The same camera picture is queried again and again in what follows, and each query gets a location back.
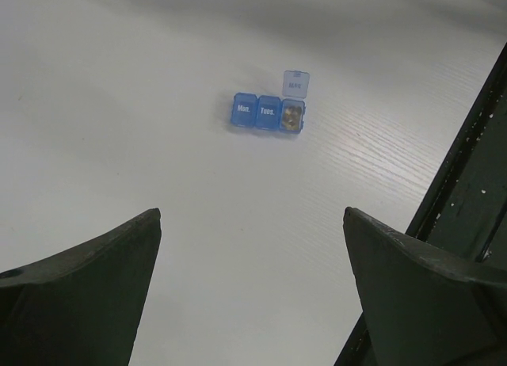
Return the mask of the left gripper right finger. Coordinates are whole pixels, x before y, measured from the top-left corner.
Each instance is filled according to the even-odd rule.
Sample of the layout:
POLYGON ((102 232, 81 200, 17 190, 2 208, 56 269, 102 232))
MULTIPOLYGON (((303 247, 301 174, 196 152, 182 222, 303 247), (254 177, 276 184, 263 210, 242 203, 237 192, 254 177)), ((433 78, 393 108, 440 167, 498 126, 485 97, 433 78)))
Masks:
POLYGON ((506 272, 346 208, 346 247, 379 365, 504 365, 506 272))

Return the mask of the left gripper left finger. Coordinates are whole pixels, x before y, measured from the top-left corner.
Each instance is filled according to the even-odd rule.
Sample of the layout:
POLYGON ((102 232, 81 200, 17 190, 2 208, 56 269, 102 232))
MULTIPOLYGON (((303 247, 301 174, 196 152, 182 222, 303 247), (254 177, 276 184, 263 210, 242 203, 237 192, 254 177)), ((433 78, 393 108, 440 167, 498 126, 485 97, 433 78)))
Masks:
POLYGON ((1 274, 3 365, 127 365, 162 239, 149 209, 1 274))

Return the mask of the blue pill organizer box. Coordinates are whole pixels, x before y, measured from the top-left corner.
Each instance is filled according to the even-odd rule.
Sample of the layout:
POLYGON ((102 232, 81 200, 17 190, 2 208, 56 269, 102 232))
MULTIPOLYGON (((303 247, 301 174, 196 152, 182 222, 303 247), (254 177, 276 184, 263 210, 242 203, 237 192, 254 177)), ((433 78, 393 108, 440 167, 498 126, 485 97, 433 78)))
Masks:
POLYGON ((303 130, 311 76, 303 71, 285 71, 282 98, 253 93, 236 93, 231 124, 242 128, 299 134, 303 130))

